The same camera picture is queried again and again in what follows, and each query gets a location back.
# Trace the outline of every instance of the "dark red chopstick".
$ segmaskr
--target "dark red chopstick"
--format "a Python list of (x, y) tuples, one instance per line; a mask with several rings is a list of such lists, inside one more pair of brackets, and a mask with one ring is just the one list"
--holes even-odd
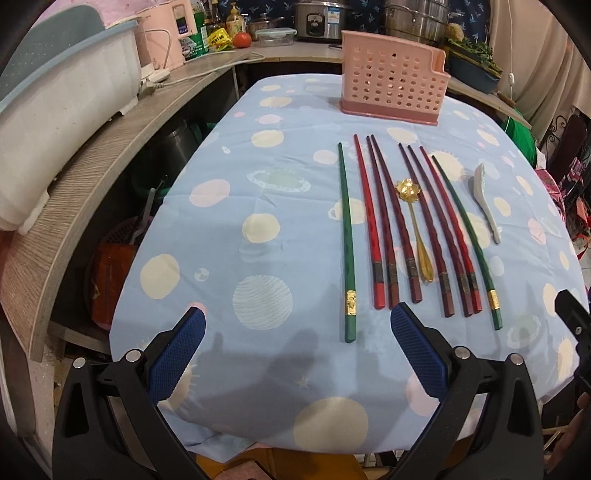
[(435, 190), (433, 189), (433, 185), (431, 184), (431, 181), (429, 180), (429, 177), (427, 176), (425, 169), (419, 162), (417, 155), (415, 154), (413, 148), (410, 145), (408, 146), (408, 150), (412, 155), (418, 170), (421, 172), (421, 177), (423, 178), (424, 185), (427, 187), (427, 191), (429, 192), (429, 196), (431, 197), (431, 201), (433, 202), (433, 206), (435, 207), (435, 211), (437, 212), (437, 217), (439, 218), (439, 223), (441, 224), (441, 228), (443, 230), (443, 235), (445, 236), (445, 239), (447, 241), (447, 247), (449, 248), (449, 251), (452, 255), (453, 268), (456, 272), (457, 284), (460, 288), (460, 299), (462, 301), (464, 317), (469, 317), (474, 313), (472, 310), (472, 300), (470, 298), (470, 287), (468, 286), (468, 278), (466, 276), (466, 271), (464, 270), (464, 265), (462, 264), (462, 260), (460, 259), (460, 255), (457, 251), (452, 231), (449, 229), (445, 213), (441, 208), (441, 204), (439, 203), (437, 195), (435, 195)]
[[(420, 185), (418, 182), (417, 175), (414, 172), (414, 168), (408, 159), (408, 155), (404, 150), (402, 144), (398, 144), (398, 148), (402, 152), (402, 157), (404, 158), (404, 162), (408, 168), (408, 172), (410, 173), (410, 177), (413, 180), (413, 183)], [(423, 217), (425, 218), (425, 223), (427, 224), (427, 231), (429, 233), (429, 239), (431, 240), (431, 246), (433, 247), (433, 255), (435, 255), (435, 265), (437, 267), (437, 272), (439, 274), (439, 286), (441, 288), (441, 299), (443, 301), (443, 313), (446, 317), (451, 317), (454, 313), (453, 307), (453, 297), (452, 297), (452, 288), (449, 284), (449, 276), (447, 275), (447, 267), (445, 265), (445, 260), (443, 259), (443, 252), (441, 251), (441, 245), (439, 244), (439, 239), (437, 238), (437, 231), (435, 230), (435, 225), (433, 224), (433, 217), (431, 216), (431, 212), (429, 211), (429, 205), (425, 199), (425, 195), (423, 191), (418, 194), (418, 201), (421, 204), (421, 210), (423, 211)]]
[(371, 146), (369, 137), (366, 138), (371, 158), (371, 166), (374, 171), (375, 189), (378, 192), (378, 205), (380, 218), (382, 219), (382, 235), (384, 237), (384, 248), (386, 249), (386, 274), (388, 279), (388, 308), (393, 309), (400, 302), (398, 294), (398, 271), (396, 270), (396, 256), (394, 255), (394, 244), (392, 243), (392, 230), (390, 230), (390, 219), (386, 207), (386, 197), (382, 180), (379, 177), (378, 163), (375, 159), (374, 149)]
[(402, 214), (402, 209), (400, 208), (400, 200), (398, 198), (398, 194), (396, 193), (396, 187), (394, 186), (390, 172), (388, 171), (388, 166), (384, 161), (384, 156), (382, 155), (382, 151), (379, 149), (379, 145), (375, 139), (375, 136), (372, 135), (371, 140), (374, 144), (379, 164), (381, 165), (382, 171), (384, 172), (384, 178), (386, 179), (386, 185), (388, 186), (388, 191), (390, 193), (390, 200), (392, 202), (392, 207), (394, 208), (394, 215), (398, 225), (398, 233), (400, 235), (400, 240), (402, 240), (402, 251), (404, 253), (404, 259), (407, 265), (411, 300), (413, 303), (419, 303), (423, 300), (421, 282), (418, 278), (417, 262), (414, 258), (413, 248), (410, 244), (408, 230), (406, 228), (406, 223), (404, 222), (404, 215)]
[(460, 228), (460, 223), (457, 221), (456, 212), (453, 209), (452, 202), (449, 199), (449, 195), (447, 194), (447, 190), (443, 186), (441, 179), (439, 178), (438, 172), (436, 172), (435, 167), (431, 163), (429, 159), (429, 155), (421, 146), (421, 152), (425, 157), (427, 165), (429, 165), (429, 169), (431, 170), (431, 175), (435, 179), (435, 183), (437, 184), (437, 189), (441, 194), (441, 198), (443, 198), (443, 203), (445, 204), (447, 214), (452, 222), (453, 229), (456, 233), (457, 243), (460, 246), (460, 251), (462, 252), (462, 258), (464, 259), (464, 266), (466, 268), (466, 273), (468, 277), (468, 282), (470, 284), (470, 296), (472, 297), (472, 306), (474, 308), (474, 313), (479, 313), (482, 311), (482, 303), (480, 301), (480, 291), (478, 290), (478, 282), (476, 281), (476, 273), (474, 272), (474, 265), (472, 265), (472, 260), (470, 259), (470, 254), (468, 253), (468, 247), (466, 246), (466, 241), (464, 240), (464, 234), (462, 229)]
[(359, 137), (354, 135), (353, 140), (355, 141), (357, 160), (359, 161), (359, 173), (361, 175), (361, 185), (363, 187), (363, 201), (365, 202), (365, 215), (368, 218), (369, 249), (371, 253), (372, 274), (374, 277), (374, 307), (380, 310), (386, 306), (386, 296), (384, 293), (382, 254), (379, 251), (378, 226), (375, 222), (374, 203), (371, 199), (371, 190), (369, 189), (368, 175), (365, 171), (361, 145), (359, 145)]

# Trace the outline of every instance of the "person's hand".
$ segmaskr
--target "person's hand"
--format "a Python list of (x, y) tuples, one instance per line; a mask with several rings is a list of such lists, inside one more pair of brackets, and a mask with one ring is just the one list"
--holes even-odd
[(566, 455), (567, 450), (574, 442), (574, 439), (579, 434), (579, 430), (581, 429), (581, 425), (583, 424), (583, 417), (585, 415), (585, 409), (588, 408), (589, 404), (591, 403), (591, 396), (587, 393), (584, 393), (579, 397), (577, 401), (577, 406), (581, 409), (573, 418), (573, 420), (569, 423), (569, 429), (566, 431), (562, 438), (554, 447), (554, 451), (552, 452), (552, 456), (550, 460), (548, 460), (548, 465), (546, 466), (546, 470), (551, 472), (552, 469), (558, 465), (558, 463), (564, 458)]

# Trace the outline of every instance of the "tomato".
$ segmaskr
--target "tomato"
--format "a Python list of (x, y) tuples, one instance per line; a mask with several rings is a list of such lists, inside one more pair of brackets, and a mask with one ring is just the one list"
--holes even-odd
[(247, 48), (251, 46), (251, 36), (246, 32), (237, 33), (232, 40), (236, 48)]

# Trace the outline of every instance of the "rice cooker label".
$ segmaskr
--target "rice cooker label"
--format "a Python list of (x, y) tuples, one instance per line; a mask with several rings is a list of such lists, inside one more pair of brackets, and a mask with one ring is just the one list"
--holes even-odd
[(340, 23), (340, 9), (339, 7), (328, 7), (329, 13), (326, 16), (328, 23)]

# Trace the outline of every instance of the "gold spoon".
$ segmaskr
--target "gold spoon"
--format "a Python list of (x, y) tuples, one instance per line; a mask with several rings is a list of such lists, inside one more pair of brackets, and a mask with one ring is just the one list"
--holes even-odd
[(399, 181), (396, 185), (398, 195), (403, 202), (408, 203), (410, 208), (410, 216), (413, 219), (414, 236), (417, 238), (417, 251), (418, 251), (418, 265), (421, 269), (423, 279), (426, 282), (431, 283), (433, 281), (433, 265), (427, 254), (427, 249), (421, 238), (421, 234), (418, 232), (417, 218), (414, 216), (413, 203), (418, 200), (418, 194), (421, 193), (421, 188), (413, 183), (411, 179), (404, 179)]

